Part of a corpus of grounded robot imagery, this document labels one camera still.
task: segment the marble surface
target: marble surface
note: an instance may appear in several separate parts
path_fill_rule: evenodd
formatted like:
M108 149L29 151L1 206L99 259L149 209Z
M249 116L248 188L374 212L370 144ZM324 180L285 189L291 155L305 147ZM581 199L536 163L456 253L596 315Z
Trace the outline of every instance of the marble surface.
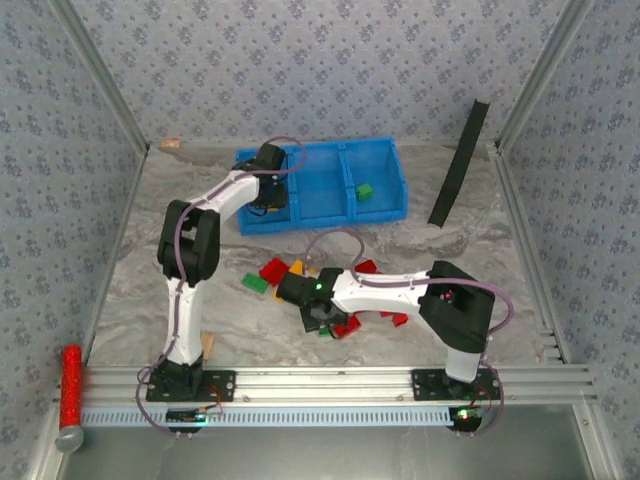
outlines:
M229 171L234 148L185 145L171 155L152 149L131 211L106 302L98 322L90 365L143 365L161 353L168 293L156 249L167 204L200 194ZM427 224L454 150L398 145L408 181L404 221L359 227L366 256L386 273L427 269L449 260L479 280L504 288L516 316L489 345L496 364L539 363L542 345L522 266L487 158L473 159L456 204L440 229ZM222 227L220 264L204 284L203 329L216 334L209 365L443 365L446 349L420 318L395 328L390 317L364 314L359 331L343 340L306 334L296 307L278 303L240 283L272 257L291 263L315 232L243 237L235 217ZM343 234L325 237L312 267L349 265L358 245ZM496 301L492 322L506 307Z

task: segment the green block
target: green block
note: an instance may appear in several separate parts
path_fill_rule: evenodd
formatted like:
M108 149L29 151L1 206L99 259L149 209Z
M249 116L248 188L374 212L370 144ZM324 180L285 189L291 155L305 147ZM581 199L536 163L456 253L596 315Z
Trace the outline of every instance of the green block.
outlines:
M253 290L254 292L264 293L269 286L269 282L261 279L259 276L253 273L247 273L242 279L242 284Z
M359 202L364 202L373 197L373 188L368 183L364 183L356 188L356 198Z

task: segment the black strip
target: black strip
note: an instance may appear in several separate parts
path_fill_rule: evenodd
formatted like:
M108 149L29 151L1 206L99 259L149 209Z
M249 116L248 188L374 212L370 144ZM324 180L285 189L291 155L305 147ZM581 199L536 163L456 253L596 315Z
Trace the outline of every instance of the black strip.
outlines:
M462 181L467 173L467 168L469 167L473 151L476 148L476 143L478 143L478 137L480 136L480 131L482 130L482 125L484 124L488 110L488 103L481 103L477 100L473 103L471 113L469 113L469 117L467 118L467 123L462 130L462 135L460 135L458 148L453 156L447 177L444 179L428 223L442 228L445 220L449 216L451 207L453 207L460 187L462 187Z

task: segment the red handle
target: red handle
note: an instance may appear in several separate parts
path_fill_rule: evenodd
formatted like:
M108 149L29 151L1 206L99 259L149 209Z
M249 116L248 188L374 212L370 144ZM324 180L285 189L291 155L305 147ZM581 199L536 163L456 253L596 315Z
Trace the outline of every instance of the red handle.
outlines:
M60 428L80 425L82 414L82 347L67 345L62 350L60 385Z

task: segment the red block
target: red block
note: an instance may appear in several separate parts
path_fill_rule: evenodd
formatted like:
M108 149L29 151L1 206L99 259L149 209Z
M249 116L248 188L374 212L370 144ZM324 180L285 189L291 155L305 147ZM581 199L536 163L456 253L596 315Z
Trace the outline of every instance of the red block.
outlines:
M360 320L358 320L355 315L351 315L351 317L349 317L349 320L347 321L346 328L344 325L336 325L335 327L333 327L333 333L336 335L336 337L343 338L359 328Z
M260 270L260 278L266 280L274 287L282 281L284 274L289 271L289 267L286 263L280 260L278 257L273 259Z
M404 325L409 320L409 315L406 313L396 313L393 316L392 322L393 325L399 327L400 325Z
M356 272L358 273L378 273L378 266L373 260L365 260L362 263L356 265Z

